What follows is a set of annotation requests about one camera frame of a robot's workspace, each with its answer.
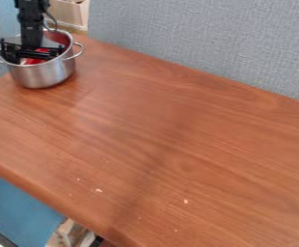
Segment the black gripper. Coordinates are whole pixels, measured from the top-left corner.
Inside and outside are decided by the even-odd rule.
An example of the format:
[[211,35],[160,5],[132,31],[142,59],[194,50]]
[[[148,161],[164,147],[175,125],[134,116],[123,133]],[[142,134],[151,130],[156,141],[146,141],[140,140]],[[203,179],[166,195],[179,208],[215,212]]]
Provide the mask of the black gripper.
[[25,50],[48,48],[52,60],[64,51],[64,45],[44,37],[43,14],[19,13],[20,36],[0,39],[0,56],[7,62],[19,65],[19,54]]

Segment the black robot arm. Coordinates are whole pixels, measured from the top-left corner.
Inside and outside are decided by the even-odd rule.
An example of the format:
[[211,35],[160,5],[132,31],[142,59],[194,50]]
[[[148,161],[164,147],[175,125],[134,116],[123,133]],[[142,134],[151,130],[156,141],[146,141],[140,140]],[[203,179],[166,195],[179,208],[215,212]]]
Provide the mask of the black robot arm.
[[0,56],[7,62],[19,65],[21,59],[49,61],[63,53],[64,44],[44,36],[44,15],[56,20],[49,6],[49,0],[15,0],[20,35],[0,39]]

